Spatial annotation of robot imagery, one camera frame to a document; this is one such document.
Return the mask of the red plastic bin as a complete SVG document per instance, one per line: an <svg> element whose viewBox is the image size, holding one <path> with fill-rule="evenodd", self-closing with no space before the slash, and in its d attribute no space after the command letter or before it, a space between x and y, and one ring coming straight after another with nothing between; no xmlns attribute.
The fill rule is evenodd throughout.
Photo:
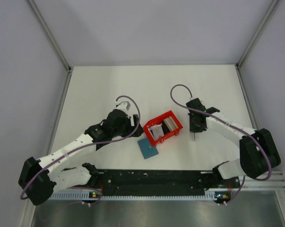
<svg viewBox="0 0 285 227"><path fill-rule="evenodd" d="M181 129L183 129L182 124L171 110L149 120L143 127L152 146L177 136Z"/></svg>

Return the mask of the blue leather card holder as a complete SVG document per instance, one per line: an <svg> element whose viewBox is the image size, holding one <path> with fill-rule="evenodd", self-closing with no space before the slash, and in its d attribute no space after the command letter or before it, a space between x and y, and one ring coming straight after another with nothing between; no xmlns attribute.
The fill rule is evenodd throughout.
<svg viewBox="0 0 285 227"><path fill-rule="evenodd" d="M152 146L147 138L139 140L138 145L144 159L149 159L159 154L157 148Z"/></svg>

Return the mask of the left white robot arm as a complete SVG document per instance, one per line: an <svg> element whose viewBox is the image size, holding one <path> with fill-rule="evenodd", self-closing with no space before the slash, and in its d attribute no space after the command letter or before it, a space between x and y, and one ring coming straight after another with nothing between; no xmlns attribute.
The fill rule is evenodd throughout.
<svg viewBox="0 0 285 227"><path fill-rule="evenodd" d="M22 188L21 200L41 205L53 193L77 185L94 187L98 183L98 171L90 163L75 166L75 161L95 152L105 145L139 137L143 132L141 112L130 116L129 102L121 102L100 123L89 126L71 143L54 153L35 159L28 158L18 180Z"/></svg>

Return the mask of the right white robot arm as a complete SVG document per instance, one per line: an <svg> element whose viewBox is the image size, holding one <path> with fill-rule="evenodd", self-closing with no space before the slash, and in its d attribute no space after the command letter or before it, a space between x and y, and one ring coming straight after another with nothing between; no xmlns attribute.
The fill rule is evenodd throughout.
<svg viewBox="0 0 285 227"><path fill-rule="evenodd" d="M271 168L281 164L275 142L269 130L242 126L224 116L215 107L206 108L199 98L186 103L189 108L189 129L192 133L212 130L234 143L239 148L239 157L214 167L212 182L217 187L225 186L230 178L248 176L257 179Z"/></svg>

